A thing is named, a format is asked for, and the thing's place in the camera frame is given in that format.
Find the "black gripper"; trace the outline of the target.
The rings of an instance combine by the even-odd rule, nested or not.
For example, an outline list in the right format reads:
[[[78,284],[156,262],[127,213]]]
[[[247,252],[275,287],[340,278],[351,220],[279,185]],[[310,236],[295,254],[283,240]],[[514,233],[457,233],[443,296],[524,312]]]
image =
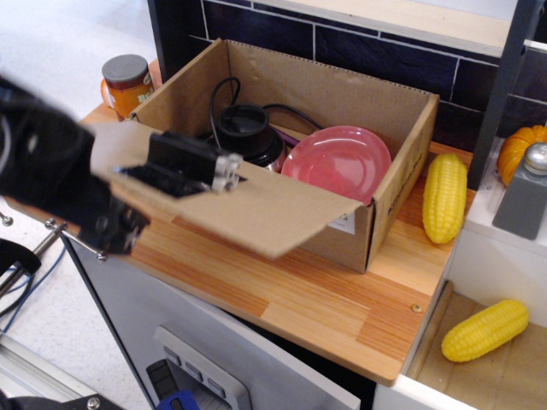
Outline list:
[[[94,249],[114,255],[129,255],[150,219],[112,196],[82,196],[78,199],[78,238]]]

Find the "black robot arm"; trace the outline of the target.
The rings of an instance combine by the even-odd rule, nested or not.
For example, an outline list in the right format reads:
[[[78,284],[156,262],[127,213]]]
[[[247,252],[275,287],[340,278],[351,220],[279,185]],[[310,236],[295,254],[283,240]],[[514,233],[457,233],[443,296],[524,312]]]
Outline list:
[[[150,222],[92,173],[94,142],[68,115],[2,79],[2,196],[75,224],[95,249],[128,255]]]

